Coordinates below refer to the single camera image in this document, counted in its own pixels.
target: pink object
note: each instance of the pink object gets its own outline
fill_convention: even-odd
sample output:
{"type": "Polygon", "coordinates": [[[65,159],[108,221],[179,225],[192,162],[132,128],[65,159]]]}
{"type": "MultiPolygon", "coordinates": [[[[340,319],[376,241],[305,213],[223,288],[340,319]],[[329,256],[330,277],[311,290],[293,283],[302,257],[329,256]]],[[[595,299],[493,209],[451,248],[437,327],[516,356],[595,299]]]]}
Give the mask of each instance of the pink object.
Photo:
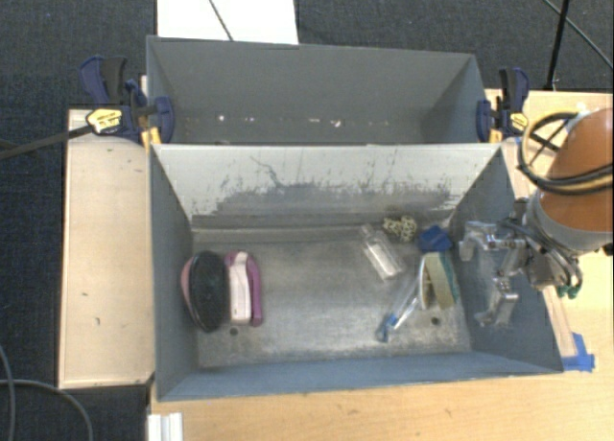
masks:
{"type": "Polygon", "coordinates": [[[185,263],[183,269],[181,270],[181,291],[183,292],[183,301],[185,301],[185,306],[188,308],[190,315],[194,318],[197,323],[197,317],[192,310],[192,302],[190,301],[190,268],[192,267],[192,262],[194,262],[194,257],[192,257],[188,262],[185,263]]]}
{"type": "MultiPolygon", "coordinates": [[[[230,268],[235,264],[235,259],[242,250],[234,250],[224,257],[224,264],[230,268]]],[[[261,297],[261,281],[260,269],[256,265],[256,261],[248,254],[246,261],[246,275],[249,282],[249,298],[251,300],[251,320],[249,321],[252,327],[258,327],[262,324],[262,303],[261,297]]]]}

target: gray box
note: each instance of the gray box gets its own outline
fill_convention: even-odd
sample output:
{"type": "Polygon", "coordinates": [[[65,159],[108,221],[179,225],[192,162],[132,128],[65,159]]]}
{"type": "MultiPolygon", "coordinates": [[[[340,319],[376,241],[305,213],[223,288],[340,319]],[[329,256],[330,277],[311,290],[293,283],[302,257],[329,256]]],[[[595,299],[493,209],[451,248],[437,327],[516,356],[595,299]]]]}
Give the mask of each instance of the gray box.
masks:
{"type": "MultiPolygon", "coordinates": [[[[153,146],[150,166],[160,400],[562,371],[543,298],[525,281],[507,328],[474,319],[496,253],[463,263],[452,252],[459,302],[416,312],[389,344],[375,338],[400,283],[362,253],[361,224],[412,214],[457,241],[466,221],[496,221],[513,203],[500,151],[460,144],[475,138],[484,94],[472,57],[150,37],[148,78],[177,112],[175,143],[153,146]],[[205,248],[253,254],[259,328],[193,325],[178,277],[205,248]]],[[[397,250],[415,266],[415,247],[397,250]]]]}

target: clear plastic bottle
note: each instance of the clear plastic bottle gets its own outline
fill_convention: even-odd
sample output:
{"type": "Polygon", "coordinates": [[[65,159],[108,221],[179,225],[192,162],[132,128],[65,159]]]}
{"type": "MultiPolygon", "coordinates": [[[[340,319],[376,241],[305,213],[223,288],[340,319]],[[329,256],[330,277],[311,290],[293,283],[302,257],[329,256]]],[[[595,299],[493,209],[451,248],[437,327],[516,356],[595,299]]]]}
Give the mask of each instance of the clear plastic bottle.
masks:
{"type": "Polygon", "coordinates": [[[363,252],[382,279],[390,279],[407,271],[405,262],[383,231],[376,231],[370,224],[363,224],[361,235],[363,252]]]}

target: clamp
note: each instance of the clamp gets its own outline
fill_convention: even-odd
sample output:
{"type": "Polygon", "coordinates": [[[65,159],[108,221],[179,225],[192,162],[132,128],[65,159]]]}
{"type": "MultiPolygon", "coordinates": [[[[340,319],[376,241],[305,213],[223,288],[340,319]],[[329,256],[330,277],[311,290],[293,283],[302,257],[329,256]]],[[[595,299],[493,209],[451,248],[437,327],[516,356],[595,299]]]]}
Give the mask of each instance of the clamp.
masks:
{"type": "Polygon", "coordinates": [[[97,109],[87,116],[94,133],[141,142],[141,133],[157,128],[162,143],[169,143],[175,129],[175,112],[169,97],[156,97],[153,105],[135,80],[124,81],[126,58],[93,56],[79,68],[83,89],[97,109]]]}
{"type": "Polygon", "coordinates": [[[497,108],[489,100],[478,102],[476,130],[482,142],[498,143],[521,136],[528,124],[522,109],[529,97],[529,77],[520,68],[499,70],[503,96],[497,97],[497,108]]]}

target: dark gray carpet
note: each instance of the dark gray carpet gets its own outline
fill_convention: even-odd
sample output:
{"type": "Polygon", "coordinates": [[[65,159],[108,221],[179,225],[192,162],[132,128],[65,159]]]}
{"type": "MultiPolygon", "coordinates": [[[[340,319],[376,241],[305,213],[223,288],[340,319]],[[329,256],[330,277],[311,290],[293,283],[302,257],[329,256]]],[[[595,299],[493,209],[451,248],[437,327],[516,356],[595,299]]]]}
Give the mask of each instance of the dark gray carpet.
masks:
{"type": "MultiPolygon", "coordinates": [[[[558,6],[561,0],[553,0],[558,6]]],[[[87,102],[77,68],[93,54],[130,59],[145,71],[154,0],[0,0],[0,138],[24,143],[65,126],[87,102]]],[[[295,0],[301,42],[468,52],[484,84],[521,66],[546,80],[556,16],[539,0],[295,0]]],[[[572,0],[570,16],[612,58],[613,0],[572,0]]],[[[612,89],[612,74],[576,33],[563,38],[560,89],[612,89]]],[[[0,343],[18,378],[56,376],[62,225],[62,148],[0,162],[0,343]]],[[[80,392],[96,439],[143,439],[144,388],[80,392]]],[[[6,435],[0,392],[0,439],[6,435]]],[[[17,439],[84,439],[57,399],[19,393],[17,439]]]]}

